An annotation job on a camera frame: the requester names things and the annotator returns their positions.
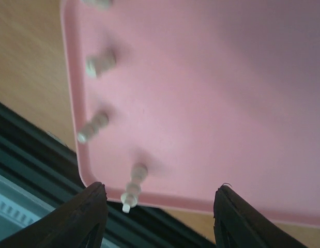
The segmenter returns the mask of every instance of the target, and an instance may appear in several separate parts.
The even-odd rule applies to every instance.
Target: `tray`
[[[274,221],[320,227],[320,1],[116,0],[62,4],[84,184],[120,201],[147,166],[140,205],[212,212],[233,189]],[[85,73],[111,49],[116,66]]]

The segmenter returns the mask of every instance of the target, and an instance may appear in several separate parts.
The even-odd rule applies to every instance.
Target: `wooden surface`
[[[59,0],[0,0],[0,102],[75,148]],[[211,215],[168,213],[214,241]],[[320,247],[319,229],[279,226]]]

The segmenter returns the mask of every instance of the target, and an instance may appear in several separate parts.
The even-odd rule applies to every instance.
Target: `pink tray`
[[[139,204],[212,212],[230,183],[275,221],[320,226],[320,1],[64,1],[62,26],[85,185],[119,201],[136,162]],[[100,79],[85,58],[114,50]]]

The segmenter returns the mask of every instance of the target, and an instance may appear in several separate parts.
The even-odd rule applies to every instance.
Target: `pink surface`
[[[136,162],[139,204],[212,212],[227,182],[272,220],[320,226],[320,1],[119,0],[62,5],[85,185],[119,200]],[[117,66],[85,74],[112,48]]]

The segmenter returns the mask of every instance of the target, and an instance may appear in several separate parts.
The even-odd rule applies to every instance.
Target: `wooden table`
[[[59,0],[0,0],[0,102],[75,149]],[[211,215],[167,212],[214,241]],[[320,247],[320,229],[278,226]]]

